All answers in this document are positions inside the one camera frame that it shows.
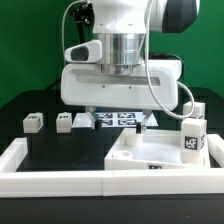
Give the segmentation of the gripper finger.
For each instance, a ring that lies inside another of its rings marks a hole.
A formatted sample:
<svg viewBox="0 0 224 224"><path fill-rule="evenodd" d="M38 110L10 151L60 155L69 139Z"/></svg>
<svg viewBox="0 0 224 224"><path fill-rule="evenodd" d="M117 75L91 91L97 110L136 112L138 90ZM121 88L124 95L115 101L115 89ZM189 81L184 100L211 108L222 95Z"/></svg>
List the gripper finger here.
<svg viewBox="0 0 224 224"><path fill-rule="evenodd" d="M95 108L93 106L86 106L85 112L87 116L89 117L89 119L91 120L91 127L94 130L99 131L101 128L102 121L97 118L95 114Z"/></svg>
<svg viewBox="0 0 224 224"><path fill-rule="evenodd" d="M142 134L145 131L146 123L149 120L151 114L152 114L151 110L143 111L143 115L144 115L143 120L136 124L136 133L137 134Z"/></svg>

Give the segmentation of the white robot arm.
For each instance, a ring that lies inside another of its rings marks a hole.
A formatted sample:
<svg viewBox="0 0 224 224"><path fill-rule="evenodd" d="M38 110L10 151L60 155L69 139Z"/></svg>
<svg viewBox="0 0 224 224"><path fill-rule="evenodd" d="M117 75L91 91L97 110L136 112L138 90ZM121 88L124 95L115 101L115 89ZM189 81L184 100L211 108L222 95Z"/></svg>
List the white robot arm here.
<svg viewBox="0 0 224 224"><path fill-rule="evenodd" d="M149 53L152 31L180 33L196 20L200 0L81 0L93 39L64 49L61 98L80 105L97 129L97 107L171 114L178 105L182 62Z"/></svg>

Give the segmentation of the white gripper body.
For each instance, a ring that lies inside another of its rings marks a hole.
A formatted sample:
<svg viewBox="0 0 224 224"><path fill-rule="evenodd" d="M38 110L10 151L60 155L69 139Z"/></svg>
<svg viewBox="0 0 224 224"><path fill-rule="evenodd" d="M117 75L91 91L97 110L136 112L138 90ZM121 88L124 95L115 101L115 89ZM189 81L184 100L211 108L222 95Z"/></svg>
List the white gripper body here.
<svg viewBox="0 0 224 224"><path fill-rule="evenodd" d="M179 60L150 60L154 94L168 110L178 104ZM145 65L132 75L102 74L98 64L68 64L61 79L61 98L67 105L160 110L147 83Z"/></svg>

